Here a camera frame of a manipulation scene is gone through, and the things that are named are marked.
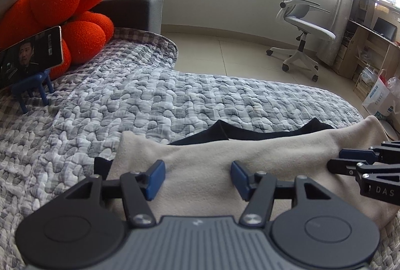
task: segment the white paper bag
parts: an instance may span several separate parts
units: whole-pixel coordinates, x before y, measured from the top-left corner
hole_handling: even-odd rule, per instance
[[[396,97],[378,77],[367,98],[365,98],[363,106],[369,114],[376,116],[378,119],[385,119],[391,112],[400,113],[400,111],[396,110],[396,100]]]

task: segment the smartphone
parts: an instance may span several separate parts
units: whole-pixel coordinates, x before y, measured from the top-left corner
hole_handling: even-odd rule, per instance
[[[0,52],[0,89],[63,63],[61,27],[55,26]]]

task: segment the office chair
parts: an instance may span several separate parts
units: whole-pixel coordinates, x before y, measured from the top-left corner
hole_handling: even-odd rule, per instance
[[[294,26],[297,26],[299,31],[302,31],[302,34],[296,38],[297,41],[300,41],[300,44],[296,50],[271,48],[267,50],[267,55],[270,56],[273,52],[289,55],[282,65],[282,70],[285,72],[289,70],[290,63],[300,59],[308,69],[314,71],[314,76],[312,79],[313,81],[317,81],[318,63],[303,53],[303,49],[306,44],[305,38],[307,37],[307,34],[313,34],[320,39],[333,41],[335,39],[335,34],[312,23],[302,21],[301,18],[307,15],[307,13],[311,10],[320,10],[325,11],[326,13],[329,13],[329,11],[320,8],[319,4],[308,0],[283,0],[280,6],[281,9],[276,16],[278,21],[290,23]]]

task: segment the bed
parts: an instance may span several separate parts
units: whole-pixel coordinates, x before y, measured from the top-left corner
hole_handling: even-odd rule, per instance
[[[122,131],[169,143],[221,119],[244,129],[295,130],[313,117],[335,128],[362,117],[339,96],[302,85],[173,70],[177,47],[146,31],[119,28],[90,62],[54,82],[29,112],[3,93],[0,107],[0,258],[21,269],[13,234],[21,220],[112,159]],[[399,268],[398,218],[382,231],[373,269]]]

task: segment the blue phone stand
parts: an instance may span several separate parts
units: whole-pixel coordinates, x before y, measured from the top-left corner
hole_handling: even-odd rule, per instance
[[[21,94],[25,91],[27,91],[29,97],[33,97],[32,89],[38,88],[43,104],[46,106],[49,103],[43,88],[43,82],[46,81],[49,93],[54,93],[49,73],[50,70],[46,70],[42,73],[37,73],[36,75],[29,76],[28,78],[25,78],[11,86],[11,93],[17,98],[23,113],[27,113],[27,107],[25,106],[25,103],[23,102],[23,98],[21,96]]]

